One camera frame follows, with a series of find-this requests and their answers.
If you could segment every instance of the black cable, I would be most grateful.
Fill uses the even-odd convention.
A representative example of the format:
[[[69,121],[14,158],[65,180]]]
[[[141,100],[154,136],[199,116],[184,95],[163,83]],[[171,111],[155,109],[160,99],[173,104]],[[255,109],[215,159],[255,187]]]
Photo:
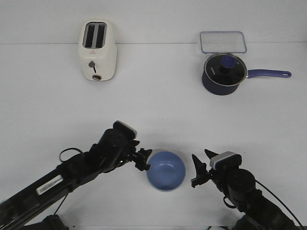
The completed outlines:
[[[264,186],[263,184],[261,184],[257,180],[256,180],[256,182],[258,184],[260,184],[264,189],[266,189],[273,197],[275,197],[275,199],[277,199],[288,210],[288,212],[293,216],[293,218],[298,222],[298,224],[302,228],[302,230],[304,230],[303,225],[301,224],[301,222],[299,222],[299,220],[296,218],[296,216],[293,214],[293,212],[291,212],[291,210],[273,192],[271,192],[266,186]]]
[[[62,202],[60,203],[59,207],[57,208],[57,210],[54,212],[53,215],[55,215],[57,213],[57,211],[59,210],[59,208],[61,207],[61,205],[63,204],[64,200],[66,199],[66,197],[68,196],[68,194],[64,197],[64,199],[62,200]]]
[[[224,227],[224,226],[219,226],[219,228],[222,228],[222,229],[225,229],[225,230],[230,230],[228,227]]]
[[[229,208],[236,208],[236,206],[234,206],[234,205],[230,205],[230,204],[228,204],[227,202],[226,202],[226,196],[224,196],[224,198],[223,198],[223,200],[224,200],[224,204],[227,206],[227,207],[229,207]]]
[[[65,161],[62,160],[61,156],[62,156],[62,154],[63,154],[64,152],[66,152],[66,151],[68,151],[68,150],[75,150],[75,151],[77,151],[77,152],[83,154],[83,152],[82,152],[80,149],[77,149],[77,148],[68,148],[68,149],[65,149],[65,150],[63,150],[63,151],[59,154],[59,161],[60,161],[60,162],[65,162]]]

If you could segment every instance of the saucepan handle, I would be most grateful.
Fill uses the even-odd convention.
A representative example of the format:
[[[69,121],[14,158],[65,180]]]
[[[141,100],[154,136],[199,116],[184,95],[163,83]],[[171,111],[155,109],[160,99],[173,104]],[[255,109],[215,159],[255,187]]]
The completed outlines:
[[[289,71],[270,70],[270,69],[251,69],[248,71],[247,78],[254,78],[258,76],[289,78],[292,76],[292,74]]]

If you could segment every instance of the clear plastic container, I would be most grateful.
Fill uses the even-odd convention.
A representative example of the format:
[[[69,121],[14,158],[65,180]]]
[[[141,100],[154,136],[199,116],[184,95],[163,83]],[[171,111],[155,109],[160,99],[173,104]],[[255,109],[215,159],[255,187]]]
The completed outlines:
[[[204,54],[247,52],[244,35],[241,31],[202,31],[201,51]]]

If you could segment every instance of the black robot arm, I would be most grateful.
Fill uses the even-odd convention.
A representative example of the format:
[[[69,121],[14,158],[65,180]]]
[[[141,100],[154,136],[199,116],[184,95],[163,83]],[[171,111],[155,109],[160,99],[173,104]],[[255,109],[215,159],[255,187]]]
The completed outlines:
[[[0,204],[0,230],[17,230],[77,187],[129,161],[148,170],[151,149],[136,152],[136,131],[116,121],[88,152],[63,161],[55,170]]]
[[[192,187],[212,180],[224,194],[224,202],[230,208],[237,208],[244,212],[232,230],[298,230],[274,203],[256,189],[256,180],[252,173],[240,169],[242,157],[233,152],[217,154],[205,150],[210,159],[211,169],[206,170],[206,163],[201,162],[195,155],[192,156],[196,178],[191,180]]]

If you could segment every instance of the white sticker label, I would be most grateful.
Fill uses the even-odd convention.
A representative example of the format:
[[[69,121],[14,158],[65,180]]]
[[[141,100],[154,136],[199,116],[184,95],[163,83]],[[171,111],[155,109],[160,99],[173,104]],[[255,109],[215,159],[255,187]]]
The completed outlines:
[[[48,181],[47,183],[43,184],[39,188],[36,189],[36,192],[38,195],[42,195],[46,191],[48,191],[50,188],[56,186],[57,184],[61,183],[63,181],[63,177],[61,175],[57,175],[52,180]]]

